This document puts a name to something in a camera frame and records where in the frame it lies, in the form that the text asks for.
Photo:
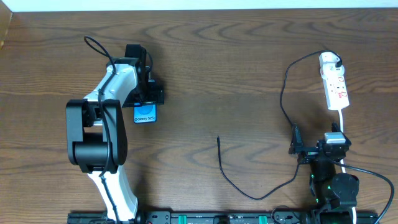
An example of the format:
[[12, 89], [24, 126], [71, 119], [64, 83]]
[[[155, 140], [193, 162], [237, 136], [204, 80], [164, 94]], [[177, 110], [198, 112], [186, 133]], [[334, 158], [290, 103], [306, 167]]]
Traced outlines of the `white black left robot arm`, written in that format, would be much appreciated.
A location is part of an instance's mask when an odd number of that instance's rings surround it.
[[145, 223], [124, 168], [122, 109], [133, 108], [134, 123], [156, 121], [164, 88], [150, 77], [149, 58], [143, 46], [128, 44], [123, 57], [110, 57], [105, 76], [91, 93], [66, 104], [68, 158], [95, 183], [106, 205], [106, 220], [114, 223]]

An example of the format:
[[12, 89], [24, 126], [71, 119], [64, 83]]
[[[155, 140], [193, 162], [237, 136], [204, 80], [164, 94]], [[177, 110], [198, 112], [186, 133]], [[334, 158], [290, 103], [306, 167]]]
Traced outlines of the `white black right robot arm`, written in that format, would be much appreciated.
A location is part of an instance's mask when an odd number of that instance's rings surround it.
[[299, 165], [310, 166], [310, 191], [317, 200], [305, 221], [307, 223], [357, 223], [357, 195], [359, 179], [346, 172], [338, 173], [351, 141], [336, 123], [315, 146], [305, 146], [299, 127], [292, 126], [289, 154], [298, 156]]

